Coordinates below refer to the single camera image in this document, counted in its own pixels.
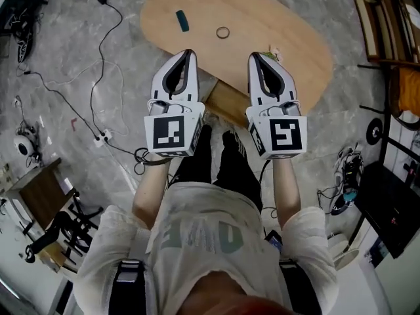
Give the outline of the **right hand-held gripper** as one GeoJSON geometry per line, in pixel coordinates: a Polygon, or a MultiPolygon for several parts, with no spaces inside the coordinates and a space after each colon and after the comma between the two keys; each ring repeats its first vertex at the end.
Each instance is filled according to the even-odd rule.
{"type": "Polygon", "coordinates": [[[252,106],[245,114],[259,157],[283,159],[305,153],[307,118],[301,115],[300,102],[295,100],[291,74],[273,58],[252,52],[248,60],[248,89],[252,106]],[[282,97],[288,102],[275,103],[282,97]]]}

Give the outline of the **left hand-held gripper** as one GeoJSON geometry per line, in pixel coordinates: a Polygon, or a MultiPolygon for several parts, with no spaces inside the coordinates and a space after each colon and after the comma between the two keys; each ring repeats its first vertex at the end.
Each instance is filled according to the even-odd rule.
{"type": "Polygon", "coordinates": [[[163,158],[194,155],[205,106],[198,102],[198,65],[192,49],[172,56],[156,72],[151,97],[150,113],[144,118],[148,151],[163,158]]]}

